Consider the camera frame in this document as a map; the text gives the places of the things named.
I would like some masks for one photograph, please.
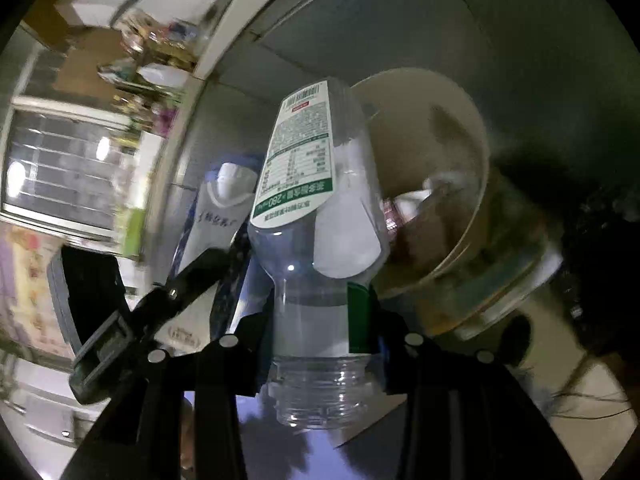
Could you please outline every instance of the bottle label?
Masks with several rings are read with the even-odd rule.
[[[251,223],[280,227],[320,207],[334,192],[334,143],[326,81],[290,95],[260,174]]]

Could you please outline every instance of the round bucket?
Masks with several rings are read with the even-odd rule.
[[[478,254],[487,233],[484,196],[489,149],[482,117],[466,92],[451,79],[420,68],[396,68],[357,83],[353,90],[369,117],[368,127],[384,198],[422,190],[435,175],[464,175],[466,207],[447,220],[457,226],[444,257],[428,269],[389,258],[374,286],[381,299],[427,284]],[[412,244],[442,244],[437,229],[424,223]]]

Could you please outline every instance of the wire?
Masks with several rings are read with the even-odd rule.
[[[606,397],[599,397],[599,396],[590,395],[590,394],[580,394],[578,392],[569,392],[569,393],[566,393],[566,394],[557,394],[557,395],[554,395],[554,397],[556,399],[558,397],[581,397],[583,399],[601,400],[602,402],[620,402],[621,404],[624,404],[624,403],[628,402],[628,400],[626,400],[626,399],[607,399]]]
[[[629,412],[632,409],[633,408],[627,408],[626,410],[622,410],[616,413],[610,413],[609,415],[603,415],[603,416],[574,416],[574,415],[552,415],[552,416],[556,416],[558,418],[574,418],[578,420],[600,420],[601,418],[610,418],[612,416],[621,415],[622,413]]]

